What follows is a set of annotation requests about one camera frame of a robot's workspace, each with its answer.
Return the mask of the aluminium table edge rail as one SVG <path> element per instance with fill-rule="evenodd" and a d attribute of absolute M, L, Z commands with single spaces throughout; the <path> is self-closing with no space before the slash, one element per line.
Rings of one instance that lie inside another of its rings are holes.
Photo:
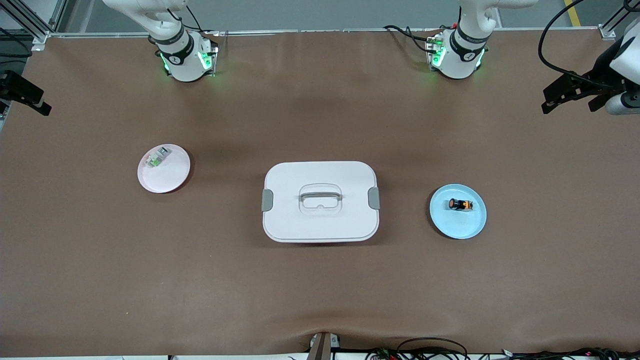
<path fill-rule="evenodd" d="M 442 28 L 411 28 L 414 33 L 429 33 L 444 30 Z M 542 31 L 543 27 L 497 27 L 494 33 L 498 31 Z M 345 28 L 330 30 L 298 30 L 298 29 L 279 29 L 279 30 L 208 30 L 205 33 L 214 37 L 225 36 L 261 36 L 276 34 L 315 34 L 315 33 L 381 33 L 389 29 L 380 28 Z M 578 27 L 551 27 L 550 30 L 560 31 L 578 31 L 578 30 L 596 30 L 599 34 L 598 26 L 578 26 Z M 128 39 L 128 38 L 147 38 L 148 32 L 50 32 L 46 39 Z"/>

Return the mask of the light blue round plate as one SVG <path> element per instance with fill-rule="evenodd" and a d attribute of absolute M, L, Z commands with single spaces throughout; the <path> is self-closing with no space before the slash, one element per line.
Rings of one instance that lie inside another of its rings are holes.
<path fill-rule="evenodd" d="M 473 210 L 451 210 L 448 203 L 452 198 L 473 201 Z M 457 240 L 468 240 L 480 234 L 488 219 L 487 207 L 480 194 L 458 183 L 446 184 L 432 194 L 428 214 L 439 232 Z"/>

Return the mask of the green clear switch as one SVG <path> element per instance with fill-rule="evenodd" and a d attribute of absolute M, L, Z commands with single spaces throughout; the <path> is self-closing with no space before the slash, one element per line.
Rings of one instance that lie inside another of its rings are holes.
<path fill-rule="evenodd" d="M 149 153 L 147 153 L 147 155 L 144 158 L 144 165 L 150 168 L 157 167 L 160 164 L 162 164 L 164 159 L 170 153 L 171 153 L 171 150 L 166 146 L 158 146 L 157 148 L 154 148 Z"/>

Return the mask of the pink round plate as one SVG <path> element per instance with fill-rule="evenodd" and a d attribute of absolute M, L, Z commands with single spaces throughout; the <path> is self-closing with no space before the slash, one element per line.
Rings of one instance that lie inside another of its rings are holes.
<path fill-rule="evenodd" d="M 171 153 L 157 167 L 146 167 L 144 158 L 155 148 L 167 147 Z M 176 191 L 187 180 L 192 170 L 192 160 L 189 153 L 182 146 L 172 143 L 157 145 L 147 150 L 139 160 L 137 166 L 137 180 L 139 184 L 151 193 L 165 194 Z"/>

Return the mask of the metal table bracket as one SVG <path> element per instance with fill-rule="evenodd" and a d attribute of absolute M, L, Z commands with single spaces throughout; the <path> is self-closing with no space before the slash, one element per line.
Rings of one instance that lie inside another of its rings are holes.
<path fill-rule="evenodd" d="M 337 360 L 340 348 L 340 337 L 336 333 L 316 333 L 311 338 L 306 360 Z"/>

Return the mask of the white lidded container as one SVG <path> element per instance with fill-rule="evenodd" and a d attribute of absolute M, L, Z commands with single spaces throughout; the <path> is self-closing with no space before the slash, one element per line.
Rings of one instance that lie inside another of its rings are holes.
<path fill-rule="evenodd" d="M 327 244 L 361 242 L 380 227 L 380 210 L 368 205 L 368 189 L 378 187 L 375 171 L 361 161 L 281 162 L 265 176 L 273 207 L 262 212 L 265 234 L 275 242 Z M 342 200 L 307 198 L 304 191 L 338 191 Z"/>

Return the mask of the aluminium frame post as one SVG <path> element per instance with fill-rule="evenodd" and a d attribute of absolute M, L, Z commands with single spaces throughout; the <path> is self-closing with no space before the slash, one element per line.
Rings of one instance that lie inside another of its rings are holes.
<path fill-rule="evenodd" d="M 42 51 L 58 30 L 69 0 L 0 0 L 0 28 L 32 39 L 32 50 Z"/>
<path fill-rule="evenodd" d="M 640 0 L 614 0 L 614 4 L 614 13 L 598 25 L 601 38 L 606 41 L 622 38 L 640 23 Z"/>

